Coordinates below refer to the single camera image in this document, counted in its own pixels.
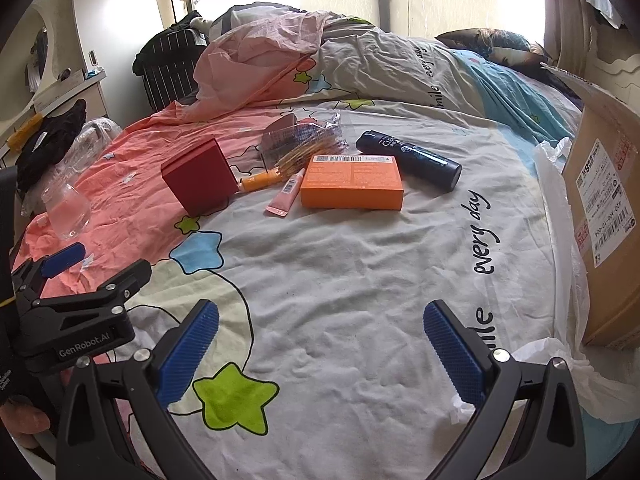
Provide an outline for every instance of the pillow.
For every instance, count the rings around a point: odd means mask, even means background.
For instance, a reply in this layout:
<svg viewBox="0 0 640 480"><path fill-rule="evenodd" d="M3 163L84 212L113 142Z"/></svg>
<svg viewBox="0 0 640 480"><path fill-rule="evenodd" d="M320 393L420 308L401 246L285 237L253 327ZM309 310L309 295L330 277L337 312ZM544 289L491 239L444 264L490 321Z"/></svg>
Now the pillow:
<svg viewBox="0 0 640 480"><path fill-rule="evenodd" d="M436 40L449 48L471 50L499 65L519 69L551 63L551 56L539 44L523 35L497 28L466 28L439 35Z"/></svg>

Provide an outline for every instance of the blue gripper pad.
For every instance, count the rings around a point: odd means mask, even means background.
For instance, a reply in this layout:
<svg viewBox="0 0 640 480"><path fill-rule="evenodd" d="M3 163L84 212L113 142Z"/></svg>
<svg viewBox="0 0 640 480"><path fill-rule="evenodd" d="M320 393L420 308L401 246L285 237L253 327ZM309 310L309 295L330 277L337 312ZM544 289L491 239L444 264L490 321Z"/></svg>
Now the blue gripper pad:
<svg viewBox="0 0 640 480"><path fill-rule="evenodd" d="M207 301L197 315L177 327L182 331L170 354L158 370L156 398L160 406L178 402L191 384L193 375L218 332L220 314L215 303Z"/></svg>
<svg viewBox="0 0 640 480"><path fill-rule="evenodd" d="M40 274L43 278L55 278L69 267L84 260L84 254L84 245L80 242L69 245L47 258L40 267Z"/></svg>
<svg viewBox="0 0 640 480"><path fill-rule="evenodd" d="M424 333L438 354L460 398L476 408L484 404L486 396L482 368L447 317L431 302L424 308L422 320Z"/></svg>

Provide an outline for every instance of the glass cup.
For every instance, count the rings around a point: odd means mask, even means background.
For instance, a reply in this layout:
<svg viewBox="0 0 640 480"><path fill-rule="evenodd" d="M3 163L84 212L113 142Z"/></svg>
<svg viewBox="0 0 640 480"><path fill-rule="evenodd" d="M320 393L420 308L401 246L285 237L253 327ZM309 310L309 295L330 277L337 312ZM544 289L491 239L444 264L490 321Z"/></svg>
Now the glass cup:
<svg viewBox="0 0 640 480"><path fill-rule="evenodd" d="M77 237L89 223L91 203L75 187L60 180L42 192L49 222L61 240Z"/></svg>

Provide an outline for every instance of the yellow star print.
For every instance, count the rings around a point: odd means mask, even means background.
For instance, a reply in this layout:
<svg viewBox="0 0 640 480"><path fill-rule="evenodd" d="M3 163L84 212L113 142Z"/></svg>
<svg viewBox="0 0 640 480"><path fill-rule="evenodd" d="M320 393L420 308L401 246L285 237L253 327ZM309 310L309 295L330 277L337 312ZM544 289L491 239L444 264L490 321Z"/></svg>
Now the yellow star print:
<svg viewBox="0 0 640 480"><path fill-rule="evenodd" d="M183 216L182 220L180 220L177 224L174 224L174 227L176 229L180 229L183 235L196 233L200 230L200 224L198 224L198 220L200 220L199 216L197 216L196 218Z"/></svg>
<svg viewBox="0 0 640 480"><path fill-rule="evenodd" d="M307 84L309 81L311 81L311 76L306 73L306 72L298 72L294 78L293 81L295 83L304 83Z"/></svg>
<svg viewBox="0 0 640 480"><path fill-rule="evenodd" d="M376 104L370 99L346 99L344 101L340 101L341 103L345 103L351 110L357 110L361 106L375 106Z"/></svg>

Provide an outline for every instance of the blue bottle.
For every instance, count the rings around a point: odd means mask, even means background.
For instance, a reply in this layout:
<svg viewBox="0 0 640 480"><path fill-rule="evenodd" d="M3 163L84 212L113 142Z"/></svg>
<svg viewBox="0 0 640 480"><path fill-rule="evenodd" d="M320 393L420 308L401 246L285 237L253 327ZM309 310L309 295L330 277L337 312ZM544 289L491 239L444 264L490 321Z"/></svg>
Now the blue bottle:
<svg viewBox="0 0 640 480"><path fill-rule="evenodd" d="M417 176L443 191L453 191L460 178L462 165L420 146L403 142L375 130L364 132L356 141L365 155L391 155L404 173Z"/></svg>

